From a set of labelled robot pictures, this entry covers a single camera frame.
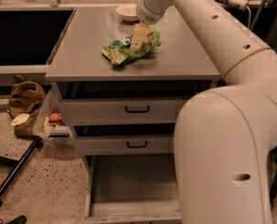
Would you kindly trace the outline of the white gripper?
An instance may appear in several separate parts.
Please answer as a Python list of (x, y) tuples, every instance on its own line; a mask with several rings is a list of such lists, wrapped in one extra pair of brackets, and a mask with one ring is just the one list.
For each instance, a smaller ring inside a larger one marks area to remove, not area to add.
[(136, 4), (136, 16), (140, 21), (134, 26), (131, 52), (136, 52), (142, 46), (150, 33), (148, 24), (157, 23), (163, 16), (166, 9), (170, 6), (169, 0), (138, 0)]

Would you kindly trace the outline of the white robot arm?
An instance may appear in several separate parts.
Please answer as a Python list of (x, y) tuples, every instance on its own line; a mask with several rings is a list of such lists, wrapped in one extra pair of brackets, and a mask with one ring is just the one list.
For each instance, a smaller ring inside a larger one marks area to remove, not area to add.
[(277, 53), (214, 0), (138, 0), (154, 24), (177, 8), (225, 86), (177, 117), (174, 165), (183, 224), (272, 224), (267, 161), (277, 147)]

